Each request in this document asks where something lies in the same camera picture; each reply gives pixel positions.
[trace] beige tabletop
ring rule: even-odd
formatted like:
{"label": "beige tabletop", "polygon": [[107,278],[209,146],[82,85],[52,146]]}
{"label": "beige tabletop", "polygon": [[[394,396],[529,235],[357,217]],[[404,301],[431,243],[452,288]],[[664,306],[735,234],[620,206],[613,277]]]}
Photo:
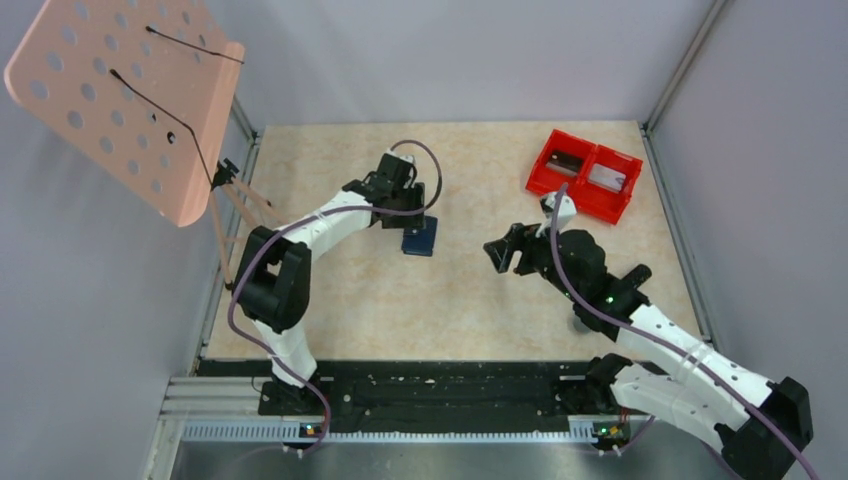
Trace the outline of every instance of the beige tabletop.
{"label": "beige tabletop", "polygon": [[[515,222],[544,219],[524,190],[551,130],[646,159],[635,122],[360,124],[268,127],[252,186],[288,221],[326,203],[342,185],[376,168],[396,140],[414,138],[438,155],[444,191],[433,257],[401,253],[401,231],[379,227],[351,235],[312,269],[303,318],[318,359],[586,360],[623,351],[596,333],[578,333],[571,302],[538,275],[498,275],[483,252]],[[413,146],[427,198],[436,185],[427,155]],[[645,161],[633,198],[617,226],[578,215],[607,252],[618,276],[638,263],[653,270],[641,288],[681,327],[698,334],[677,254]],[[246,234],[242,225],[240,235]],[[241,257],[235,249],[233,265]],[[210,358],[256,358],[263,352],[231,332],[229,293],[222,296],[207,349]],[[237,321],[256,333],[237,309]]]}

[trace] gray wall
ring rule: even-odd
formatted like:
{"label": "gray wall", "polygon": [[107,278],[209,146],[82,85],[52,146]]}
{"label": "gray wall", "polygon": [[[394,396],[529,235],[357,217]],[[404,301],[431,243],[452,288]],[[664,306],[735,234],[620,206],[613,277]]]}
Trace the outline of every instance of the gray wall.
{"label": "gray wall", "polygon": [[657,133],[718,341],[807,386],[822,478],[848,478],[847,25],[844,0],[736,2]]}
{"label": "gray wall", "polygon": [[[40,4],[4,5],[2,65]],[[0,125],[0,478],[137,478],[197,342],[211,223],[174,227],[5,88]]]}
{"label": "gray wall", "polygon": [[207,0],[257,124],[644,119],[707,0]]}

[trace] round hole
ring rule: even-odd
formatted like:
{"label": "round hole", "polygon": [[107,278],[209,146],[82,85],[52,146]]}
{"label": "round hole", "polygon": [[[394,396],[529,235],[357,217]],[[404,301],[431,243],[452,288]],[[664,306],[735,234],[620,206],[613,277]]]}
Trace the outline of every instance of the round hole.
{"label": "round hole", "polygon": [[102,58],[97,57],[94,59],[94,71],[100,75],[106,75],[106,62]]}
{"label": "round hole", "polygon": [[82,115],[76,110],[71,110],[68,112],[68,125],[80,129],[83,127],[84,122],[82,121]]}
{"label": "round hole", "polygon": [[47,65],[50,65],[54,71],[61,72],[65,69],[65,64],[62,63],[62,58],[56,52],[47,54]]}
{"label": "round hole", "polygon": [[83,98],[89,102],[97,100],[97,91],[94,90],[94,87],[92,87],[90,83],[83,83],[80,87],[80,91],[82,92]]}
{"label": "round hole", "polygon": [[112,145],[112,140],[109,137],[100,137],[100,149],[106,153],[112,153],[115,151],[115,146]]}
{"label": "round hole", "polygon": [[124,126],[124,114],[117,110],[112,110],[112,123],[116,126],[123,127]]}
{"label": "round hole", "polygon": [[64,25],[62,27],[62,38],[65,39],[68,45],[76,45],[77,44],[77,34],[74,32],[74,29]]}
{"label": "round hole", "polygon": [[77,15],[83,19],[88,20],[88,7],[85,6],[82,2],[74,3],[74,10],[77,11]]}
{"label": "round hole", "polygon": [[115,23],[117,23],[118,26],[123,28],[124,30],[126,30],[129,26],[129,24],[127,23],[127,17],[125,17],[124,14],[120,12],[115,14]]}
{"label": "round hole", "polygon": [[45,85],[41,80],[33,80],[29,82],[29,89],[32,90],[32,94],[35,95],[35,98],[39,100],[44,100],[49,95],[47,85]]}
{"label": "round hole", "polygon": [[103,41],[106,42],[106,47],[113,52],[118,51],[118,40],[115,39],[112,35],[106,35],[103,37]]}

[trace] open red case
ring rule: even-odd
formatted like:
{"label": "open red case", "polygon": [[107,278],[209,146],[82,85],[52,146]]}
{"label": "open red case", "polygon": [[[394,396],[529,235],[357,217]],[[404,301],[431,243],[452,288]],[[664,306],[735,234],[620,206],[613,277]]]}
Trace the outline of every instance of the open red case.
{"label": "open red case", "polygon": [[618,223],[630,203],[642,160],[559,130],[536,159],[527,190],[544,195],[568,183],[577,211]]}

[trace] metal frame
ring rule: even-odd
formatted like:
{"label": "metal frame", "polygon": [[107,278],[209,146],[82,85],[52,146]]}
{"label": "metal frame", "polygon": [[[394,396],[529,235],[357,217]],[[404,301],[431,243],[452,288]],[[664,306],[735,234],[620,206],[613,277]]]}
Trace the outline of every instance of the metal frame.
{"label": "metal frame", "polygon": [[[713,1],[713,4],[698,29],[698,32],[693,38],[692,43],[689,45],[685,55],[681,59],[680,64],[664,89],[656,106],[651,111],[647,121],[640,125],[645,150],[648,154],[648,162],[652,167],[654,178],[657,183],[657,189],[659,190],[663,209],[665,210],[669,223],[672,240],[678,253],[684,280],[692,299],[698,325],[701,329],[704,340],[710,342],[715,341],[715,336],[712,333],[713,324],[711,319],[713,316],[711,308],[709,303],[703,297],[701,289],[702,281],[697,273],[698,269],[696,259],[689,248],[690,242],[686,236],[685,228],[681,223],[682,217],[674,201],[675,195],[667,180],[668,177],[665,167],[657,155],[653,139],[656,128],[660,124],[668,106],[679,90],[682,81],[686,78],[687,73],[701,53],[702,47],[709,38],[710,34],[714,31],[715,25],[722,18],[727,7],[731,3],[732,2],[730,0]],[[232,116],[239,128],[242,130],[242,133],[250,141],[250,149],[248,151],[242,176],[242,180],[245,183],[249,183],[253,176],[253,171],[259,154],[261,137],[259,132],[251,124],[247,114],[242,109],[238,98],[234,98],[233,100]],[[226,220],[226,224],[228,236],[235,235],[238,231],[239,225],[237,212],[232,212]],[[232,254],[232,246],[229,247],[228,253]],[[191,369],[193,369],[195,361],[205,354],[222,290],[223,278],[218,275],[212,288],[212,292],[209,295],[200,339],[197,348],[192,352],[192,367],[190,367],[189,372],[192,371]],[[255,380],[260,380],[260,382],[262,382],[267,381],[268,378],[228,377],[172,379],[163,400],[159,423],[157,424],[156,433],[151,445],[143,478],[149,480],[170,479],[170,475],[176,461],[177,450],[179,448],[183,432],[187,427],[203,421],[226,423],[245,420],[256,421],[259,419],[260,417],[258,417],[257,414],[257,406],[261,393],[254,386]],[[317,417],[282,417],[281,419],[274,419],[273,423],[279,426],[281,421],[316,422],[320,420],[321,419]],[[573,421],[577,422],[577,424],[585,422],[604,422],[609,420],[610,418],[606,416],[575,416],[573,418]],[[636,420],[644,421],[645,418],[639,417],[636,418]]]}

